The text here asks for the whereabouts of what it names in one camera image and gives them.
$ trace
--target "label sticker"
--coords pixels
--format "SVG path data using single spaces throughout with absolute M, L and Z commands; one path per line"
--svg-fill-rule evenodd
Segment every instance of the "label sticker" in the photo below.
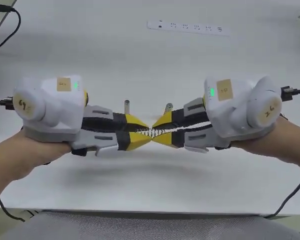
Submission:
M 270 121 L 273 120 L 273 117 L 276 117 L 280 114 L 281 110 L 281 100 L 278 98 L 272 99 L 264 109 L 259 113 L 258 120 L 262 125 L 267 125 Z
M 225 79 L 216 82 L 216 90 L 218 92 L 218 100 L 225 101 L 234 98 L 230 79 Z
M 31 118 L 33 116 L 35 106 L 20 94 L 17 93 L 13 96 L 12 103 L 14 109 L 16 109 L 20 114 L 23 114 L 28 118 Z
M 58 77 L 56 80 L 58 92 L 71 92 L 71 79 L 69 77 Z

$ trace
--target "human hand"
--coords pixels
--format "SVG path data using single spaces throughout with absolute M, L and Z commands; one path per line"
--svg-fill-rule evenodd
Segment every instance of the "human hand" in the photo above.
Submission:
M 52 162 L 69 153 L 66 143 L 43 143 L 25 136 L 20 131 L 0 143 L 0 163 L 13 180 L 22 179 L 35 167 Z
M 277 119 L 273 131 L 266 136 L 234 141 L 231 145 L 252 154 L 300 165 L 300 127 L 281 116 Z

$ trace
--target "small metal post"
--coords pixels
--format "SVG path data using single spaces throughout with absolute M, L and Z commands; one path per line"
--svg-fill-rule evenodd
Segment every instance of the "small metal post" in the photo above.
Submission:
M 130 101 L 124 101 L 124 114 L 130 114 Z

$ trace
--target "white background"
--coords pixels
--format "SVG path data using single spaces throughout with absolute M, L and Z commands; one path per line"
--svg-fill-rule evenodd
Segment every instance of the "white background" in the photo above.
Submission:
M 300 89 L 300 0 L 19 0 L 20 31 L 0 50 L 0 98 L 22 78 L 80 74 L 90 104 L 148 124 L 201 97 L 206 76 L 270 75 Z M 220 25 L 231 37 L 147 29 L 147 20 Z M 12 13 L 0 42 L 17 24 Z M 300 125 L 300 96 L 283 105 Z M 0 108 L 0 140 L 20 129 Z M 12 183 L 10 208 L 187 213 L 273 213 L 300 169 L 239 149 L 208 154 L 150 143 L 98 158 L 66 155 Z M 300 214 L 300 192 L 282 211 Z

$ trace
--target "power strip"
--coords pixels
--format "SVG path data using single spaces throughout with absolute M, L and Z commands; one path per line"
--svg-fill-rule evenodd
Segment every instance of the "power strip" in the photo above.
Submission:
M 173 21 L 147 21 L 147 28 L 203 35 L 230 36 L 230 31 L 221 26 L 213 26 L 201 23 L 176 23 Z

